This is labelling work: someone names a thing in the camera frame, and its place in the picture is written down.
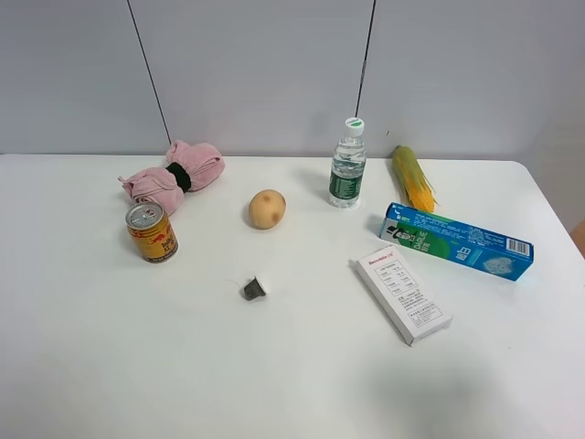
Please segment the grey coffee capsule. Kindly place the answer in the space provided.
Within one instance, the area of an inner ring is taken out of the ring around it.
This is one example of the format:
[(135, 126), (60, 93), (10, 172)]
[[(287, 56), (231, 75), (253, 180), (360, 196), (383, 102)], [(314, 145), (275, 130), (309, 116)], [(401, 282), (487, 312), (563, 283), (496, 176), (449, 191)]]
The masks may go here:
[(246, 301), (253, 301), (264, 298), (267, 293), (261, 280), (254, 276), (242, 287), (241, 295)]

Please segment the pink towel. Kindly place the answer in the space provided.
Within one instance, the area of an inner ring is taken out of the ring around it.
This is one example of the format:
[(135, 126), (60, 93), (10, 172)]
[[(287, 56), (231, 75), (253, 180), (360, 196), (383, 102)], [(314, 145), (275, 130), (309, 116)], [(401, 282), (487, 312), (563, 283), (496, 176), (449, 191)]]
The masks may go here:
[(208, 143), (174, 141), (165, 158), (165, 167), (150, 167), (118, 180), (135, 203), (158, 203), (168, 215), (180, 207), (185, 194), (208, 187), (225, 169), (223, 156)]

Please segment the potato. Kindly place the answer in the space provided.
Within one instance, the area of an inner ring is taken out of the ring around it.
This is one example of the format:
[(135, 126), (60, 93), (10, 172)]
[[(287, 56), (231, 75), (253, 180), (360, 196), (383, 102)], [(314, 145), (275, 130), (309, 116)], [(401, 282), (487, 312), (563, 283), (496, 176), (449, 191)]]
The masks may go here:
[(271, 229), (282, 220), (285, 210), (286, 200), (280, 192), (273, 189), (262, 190), (250, 201), (250, 223), (256, 229)]

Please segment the clear water bottle green label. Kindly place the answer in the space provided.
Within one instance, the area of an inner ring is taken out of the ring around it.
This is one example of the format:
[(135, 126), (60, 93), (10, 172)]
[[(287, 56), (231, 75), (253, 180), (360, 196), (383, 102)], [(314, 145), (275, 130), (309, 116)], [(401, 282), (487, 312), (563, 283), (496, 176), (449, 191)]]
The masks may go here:
[(334, 150), (328, 192), (331, 204), (340, 209), (350, 209), (359, 200), (367, 161), (364, 129), (362, 119), (346, 119), (343, 135)]

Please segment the corn cob with husk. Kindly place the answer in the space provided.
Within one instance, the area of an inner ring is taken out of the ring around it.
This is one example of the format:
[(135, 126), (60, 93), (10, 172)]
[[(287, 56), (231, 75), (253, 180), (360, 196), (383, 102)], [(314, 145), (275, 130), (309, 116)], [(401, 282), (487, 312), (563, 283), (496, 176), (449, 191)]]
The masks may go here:
[(399, 188), (409, 204), (427, 213), (433, 213), (437, 201), (429, 179), (425, 176), (413, 150), (398, 145), (392, 153), (391, 168), (398, 180)]

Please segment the blue green toothpaste box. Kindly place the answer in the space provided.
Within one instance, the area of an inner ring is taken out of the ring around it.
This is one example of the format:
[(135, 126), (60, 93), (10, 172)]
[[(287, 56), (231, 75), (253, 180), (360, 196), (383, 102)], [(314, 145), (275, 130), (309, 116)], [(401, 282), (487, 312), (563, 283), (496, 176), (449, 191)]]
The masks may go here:
[(393, 202), (379, 238), (510, 281), (534, 261), (530, 242)]

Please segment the gold energy drink can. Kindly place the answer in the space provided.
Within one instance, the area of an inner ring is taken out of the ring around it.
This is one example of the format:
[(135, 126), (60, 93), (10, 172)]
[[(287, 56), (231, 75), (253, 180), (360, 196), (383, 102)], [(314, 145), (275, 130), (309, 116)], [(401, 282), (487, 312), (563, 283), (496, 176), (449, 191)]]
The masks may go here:
[(141, 256), (148, 262), (165, 262), (178, 250), (178, 241), (164, 208), (147, 201), (135, 204), (125, 223)]

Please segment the white cardboard box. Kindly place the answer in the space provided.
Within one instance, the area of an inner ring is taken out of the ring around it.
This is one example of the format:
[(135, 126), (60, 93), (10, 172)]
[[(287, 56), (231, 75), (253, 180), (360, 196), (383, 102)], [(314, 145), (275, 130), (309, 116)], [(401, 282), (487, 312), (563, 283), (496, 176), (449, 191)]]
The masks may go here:
[(409, 346), (446, 329), (452, 314), (437, 305), (394, 245), (356, 261), (356, 271)]

